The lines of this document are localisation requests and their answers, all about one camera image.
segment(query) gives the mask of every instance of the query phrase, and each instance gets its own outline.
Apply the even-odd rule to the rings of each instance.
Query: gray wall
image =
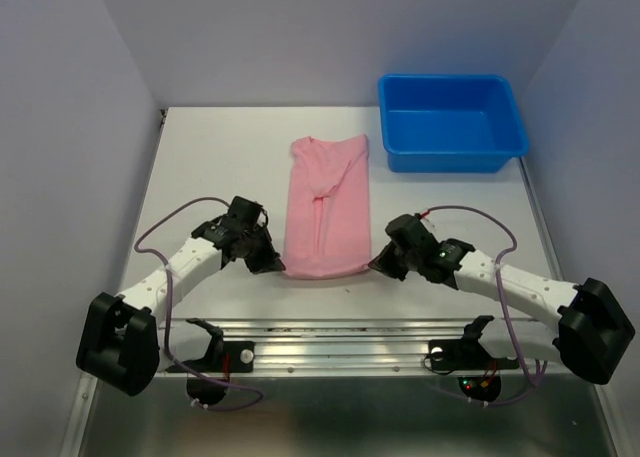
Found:
[[[524,99],[528,161],[565,278],[608,282],[638,330],[639,37],[638,0],[581,0]],[[636,340],[613,380],[634,431],[639,358]]]
[[[118,284],[157,128],[101,0],[0,0],[0,455],[57,455],[87,304]]]
[[[577,0],[104,0],[163,105],[362,105],[389,72],[523,90]]]

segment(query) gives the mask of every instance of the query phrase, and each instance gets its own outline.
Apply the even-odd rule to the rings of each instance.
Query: blue tray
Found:
[[[388,74],[378,90],[394,172],[497,172],[529,150],[511,87],[500,76]]]

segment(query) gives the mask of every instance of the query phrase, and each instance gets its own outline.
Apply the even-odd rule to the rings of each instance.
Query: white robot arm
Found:
[[[498,301],[501,283],[505,306],[536,319],[512,324],[524,357],[562,362],[589,382],[609,382],[635,329],[604,283],[587,279],[576,285],[496,266],[491,257],[468,243],[439,242],[421,218],[405,214],[391,221],[385,229],[391,242],[369,267],[399,280],[415,271],[429,282]],[[493,316],[479,316],[462,338],[430,341],[431,368],[472,374],[486,370],[489,362],[497,362],[500,368],[517,367],[512,360],[517,354],[514,339],[506,324]]]
[[[255,202],[235,197],[226,214],[204,222],[185,244],[148,277],[120,292],[96,297],[87,313],[77,366],[128,395],[141,392],[157,371],[173,364],[158,332],[168,310],[176,306],[200,282],[243,259],[252,274],[284,270],[274,250],[264,212]],[[167,270],[173,286],[168,287]],[[218,360],[222,331],[200,319],[174,329],[170,353],[180,361],[207,357]]]
[[[138,284],[117,296],[100,294],[89,307],[77,355],[77,365],[129,395],[141,392],[157,371],[175,362],[164,349],[158,324],[204,279],[238,258],[251,273],[282,271],[284,265],[271,237],[258,224],[259,204],[236,197],[226,214],[203,223],[169,260]],[[438,241],[421,216],[403,215],[385,229],[391,242],[369,267],[404,280],[416,271],[429,282],[501,300],[532,317],[513,323],[519,351],[527,359],[562,362],[574,374],[605,384],[618,365],[635,329],[606,285],[588,279],[583,285],[559,282],[516,269],[497,266],[473,246],[447,239]],[[167,272],[173,278],[167,287]],[[172,328],[170,354],[180,361],[206,361],[207,371],[221,371],[222,331],[200,319]],[[489,363],[515,369],[521,362],[507,322],[479,316],[458,339],[429,341],[431,369],[475,375]],[[239,342],[224,342],[225,355],[240,355]]]

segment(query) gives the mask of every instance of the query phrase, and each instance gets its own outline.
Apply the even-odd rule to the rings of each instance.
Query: folded pink cloth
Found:
[[[282,260],[297,279],[362,272],[371,260],[367,136],[291,144],[295,162]]]

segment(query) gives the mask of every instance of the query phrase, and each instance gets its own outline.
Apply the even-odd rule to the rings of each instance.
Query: white table surface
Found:
[[[428,206],[462,204],[483,209],[516,234],[519,249],[505,259],[550,276],[519,165],[511,161],[492,175],[394,174],[387,168],[376,107],[171,108],[162,132],[136,235],[200,196],[234,195],[256,200],[269,212],[274,245],[283,247],[292,141],[313,136],[344,140],[369,136],[371,234],[374,255],[388,242],[391,219]],[[148,242],[167,255],[191,230],[224,212],[214,203],[185,211]],[[509,244],[494,224],[459,211],[433,214],[439,238],[454,237],[487,253]],[[124,287],[158,266],[152,256],[131,253]],[[176,308],[176,317],[208,319],[413,319],[501,315],[496,302],[427,283],[368,272],[328,281],[291,280],[280,274],[251,275],[236,262],[203,282]]]

